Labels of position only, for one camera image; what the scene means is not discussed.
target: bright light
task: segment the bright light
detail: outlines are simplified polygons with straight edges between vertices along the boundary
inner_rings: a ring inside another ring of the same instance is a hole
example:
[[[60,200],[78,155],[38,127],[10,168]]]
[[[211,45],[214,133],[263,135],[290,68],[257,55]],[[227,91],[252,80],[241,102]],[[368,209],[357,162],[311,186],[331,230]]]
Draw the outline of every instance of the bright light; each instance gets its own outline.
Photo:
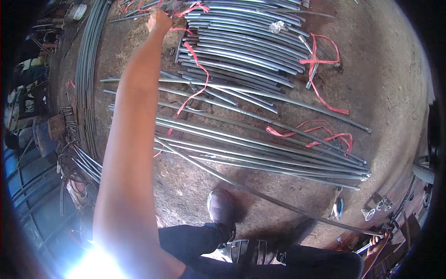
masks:
[[[118,265],[99,249],[87,252],[81,262],[67,275],[68,279],[126,279]]]

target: human arm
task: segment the human arm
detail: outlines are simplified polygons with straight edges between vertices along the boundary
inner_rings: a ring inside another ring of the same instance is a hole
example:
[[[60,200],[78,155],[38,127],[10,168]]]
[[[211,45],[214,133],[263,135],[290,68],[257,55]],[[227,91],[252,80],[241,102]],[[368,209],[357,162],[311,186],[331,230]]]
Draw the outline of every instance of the human arm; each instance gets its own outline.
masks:
[[[363,279],[367,274],[367,272],[369,272],[369,270],[375,263],[376,258],[381,253],[383,248],[386,246],[388,240],[389,240],[388,232],[384,234],[384,239],[382,241],[380,241],[380,238],[377,236],[373,236],[372,238],[370,238],[371,246],[367,249],[367,256],[364,260],[364,270],[360,277],[361,279]]]
[[[116,93],[93,236],[129,277],[178,278],[185,265],[160,247],[152,183],[161,47],[172,21],[154,9],[147,25]]]

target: black pants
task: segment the black pants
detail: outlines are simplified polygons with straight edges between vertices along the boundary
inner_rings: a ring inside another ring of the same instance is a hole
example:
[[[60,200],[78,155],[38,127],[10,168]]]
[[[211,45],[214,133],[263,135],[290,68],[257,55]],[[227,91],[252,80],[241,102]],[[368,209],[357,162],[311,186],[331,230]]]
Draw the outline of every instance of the black pants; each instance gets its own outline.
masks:
[[[228,239],[217,224],[203,227],[181,225],[158,230],[161,247],[188,267],[182,278],[359,278],[364,269],[361,256],[307,246],[292,246],[286,266],[242,266],[201,257]]]

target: concrete floor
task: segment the concrete floor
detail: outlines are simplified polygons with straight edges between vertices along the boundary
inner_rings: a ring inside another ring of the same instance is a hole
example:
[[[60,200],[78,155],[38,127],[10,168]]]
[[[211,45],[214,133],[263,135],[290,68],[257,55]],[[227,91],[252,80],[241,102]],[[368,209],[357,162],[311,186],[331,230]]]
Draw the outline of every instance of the concrete floor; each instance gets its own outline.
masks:
[[[357,183],[361,187],[360,191],[346,189],[342,192],[345,203],[342,222],[360,228],[386,223],[385,218],[388,212],[377,212],[371,221],[365,222],[360,210],[375,192],[382,196],[387,195],[394,202],[394,208],[397,208],[412,178],[410,165],[413,158],[415,154],[424,152],[425,147],[419,149],[418,144],[420,138],[425,137],[423,127],[426,122],[428,65],[421,44],[404,14],[392,1],[365,0],[358,5],[353,1],[345,0],[329,3],[312,0],[311,10],[335,15],[334,20],[304,16],[307,22],[303,24],[302,29],[331,38],[339,48],[343,69],[339,72],[331,65],[320,66],[315,78],[316,85],[329,104],[333,107],[349,109],[349,117],[370,127],[372,133],[368,134],[349,124],[292,104],[275,102],[279,115],[253,107],[243,101],[240,101],[240,107],[274,120],[280,120],[290,126],[297,126],[307,119],[325,119],[334,126],[336,131],[351,133],[354,139],[352,152],[369,162],[372,177],[367,182]],[[126,62],[148,35],[144,25],[145,20],[142,17],[131,21],[109,23],[110,20],[119,17],[119,10],[116,4],[113,4],[102,31],[96,60],[96,146],[100,162],[105,152],[108,126],[112,116],[107,106],[114,103],[114,96],[102,90],[115,90],[117,83],[103,84],[99,83],[99,79],[119,77]],[[175,27],[183,25],[182,20],[176,19]],[[76,28],[77,26],[73,26],[66,30],[58,55],[63,55],[69,48],[71,36]],[[177,47],[180,36],[179,31],[169,32],[164,40],[162,69],[170,73],[176,73],[180,69],[180,66],[173,63],[173,50]],[[57,112],[60,106],[67,105],[66,82],[68,79],[74,80],[81,37],[82,31],[69,48],[67,56],[61,60],[61,64],[52,68],[50,103],[53,112]],[[335,58],[330,43],[318,41],[318,46],[325,49],[329,56],[327,58]],[[323,107],[314,91],[305,89],[307,75],[298,75],[293,78],[293,81],[295,88],[286,88],[287,95],[298,101]],[[188,89],[181,85],[167,84],[165,86],[184,91]],[[185,100],[185,98],[165,92],[160,92],[160,99],[169,102]],[[199,104],[197,101],[193,103],[193,106],[258,128],[266,127],[263,122],[225,109]],[[172,116],[174,110],[162,108],[160,113]],[[264,135],[244,131],[232,125],[223,125],[199,116],[188,116],[187,119],[250,137],[265,138]],[[173,137],[179,136],[182,136],[181,133],[173,133]],[[183,138],[203,141],[190,135],[184,135]],[[268,140],[283,143],[272,136]],[[240,207],[237,238],[287,234],[302,220],[301,216],[293,212],[250,194],[231,189],[217,178],[204,173],[175,155],[162,154],[154,160],[153,183],[157,215],[162,226],[202,225],[209,221],[206,199],[208,193],[215,187],[229,190]],[[264,171],[212,163],[208,165],[239,183],[314,214],[328,216],[331,212],[335,195],[333,187]],[[414,191],[416,195],[412,202],[420,204],[421,182],[417,182]],[[336,245],[336,238],[343,233],[345,233],[343,229],[319,224],[311,237],[305,240],[304,245],[333,247]]]

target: wheel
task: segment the wheel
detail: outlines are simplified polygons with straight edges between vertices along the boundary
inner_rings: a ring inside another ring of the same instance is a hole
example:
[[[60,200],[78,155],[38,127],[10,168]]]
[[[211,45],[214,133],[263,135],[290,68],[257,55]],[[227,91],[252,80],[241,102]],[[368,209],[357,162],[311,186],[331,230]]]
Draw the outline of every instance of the wheel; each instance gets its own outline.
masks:
[[[413,174],[415,174],[419,179],[427,182],[429,184],[434,183],[435,174],[432,169],[423,165],[423,162],[427,161],[427,156],[421,156],[415,159],[412,165]]]
[[[430,194],[429,193],[425,193],[424,197],[423,197],[423,207],[424,208],[428,208],[430,204]]]

